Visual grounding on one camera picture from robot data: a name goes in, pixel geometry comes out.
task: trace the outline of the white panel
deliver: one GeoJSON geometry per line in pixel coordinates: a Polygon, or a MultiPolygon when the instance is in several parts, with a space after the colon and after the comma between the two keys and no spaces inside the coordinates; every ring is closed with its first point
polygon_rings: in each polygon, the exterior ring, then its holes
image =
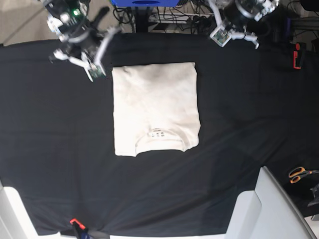
{"type": "Polygon", "coordinates": [[[319,221],[312,221],[311,218],[312,216],[305,218],[305,220],[308,223],[311,230],[313,230],[316,237],[319,238],[319,221]]]}
{"type": "Polygon", "coordinates": [[[15,216],[4,188],[0,189],[0,228],[1,239],[28,239],[15,216]]]}
{"type": "Polygon", "coordinates": [[[13,212],[12,217],[14,217],[16,223],[13,228],[15,230],[22,230],[28,239],[36,239],[38,234],[26,212],[18,191],[12,187],[4,187],[4,192],[8,198],[8,208],[11,208],[13,212]]]}
{"type": "Polygon", "coordinates": [[[316,239],[303,216],[267,168],[259,173],[255,192],[262,212],[251,239],[316,239]]]}
{"type": "Polygon", "coordinates": [[[248,239],[261,212],[261,202],[255,191],[239,194],[225,239],[248,239]]]}

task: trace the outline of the blue container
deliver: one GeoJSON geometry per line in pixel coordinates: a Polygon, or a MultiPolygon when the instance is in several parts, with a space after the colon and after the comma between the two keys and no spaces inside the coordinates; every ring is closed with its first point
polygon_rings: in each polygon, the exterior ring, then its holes
{"type": "Polygon", "coordinates": [[[179,0],[111,0],[118,7],[127,6],[176,6],[179,0]]]}

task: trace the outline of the green led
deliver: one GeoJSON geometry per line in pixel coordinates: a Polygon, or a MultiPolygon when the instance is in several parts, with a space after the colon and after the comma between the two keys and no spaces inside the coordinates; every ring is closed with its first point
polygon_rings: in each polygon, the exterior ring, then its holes
{"type": "Polygon", "coordinates": [[[79,11],[79,9],[73,10],[73,14],[74,14],[75,16],[80,15],[80,11],[79,11]]]}

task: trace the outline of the black stand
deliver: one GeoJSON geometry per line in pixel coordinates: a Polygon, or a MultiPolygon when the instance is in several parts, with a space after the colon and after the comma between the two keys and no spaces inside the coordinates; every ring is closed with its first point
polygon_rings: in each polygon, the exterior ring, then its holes
{"type": "Polygon", "coordinates": [[[135,17],[136,32],[149,31],[149,17],[152,13],[152,7],[133,7],[132,12],[135,17]]]}

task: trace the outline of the floor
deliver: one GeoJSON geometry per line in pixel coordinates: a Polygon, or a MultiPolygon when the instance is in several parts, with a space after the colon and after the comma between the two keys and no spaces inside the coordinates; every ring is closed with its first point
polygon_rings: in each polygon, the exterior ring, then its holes
{"type": "MultiPolygon", "coordinates": [[[[102,6],[109,6],[111,11],[113,10],[108,0],[93,0],[90,3],[90,14],[92,18],[102,6]]],[[[299,12],[302,16],[311,16],[313,13],[307,12],[298,3],[292,4],[292,7],[299,12]]],[[[36,0],[0,0],[0,42],[5,42],[5,45],[45,40],[56,39],[54,33],[50,32],[47,27],[46,11],[42,10],[42,3],[36,0]],[[10,35],[16,31],[27,19],[35,13],[39,13],[34,19],[32,19],[27,25],[18,31],[10,40],[6,40],[10,35]]],[[[117,25],[117,20],[109,13],[105,20],[101,23],[100,28],[106,29],[108,26],[117,25]]],[[[299,41],[310,41],[314,38],[313,33],[305,33],[299,36],[299,41]]],[[[313,222],[310,218],[306,218],[307,222],[311,226],[312,230],[319,238],[319,222],[313,222]]]]}

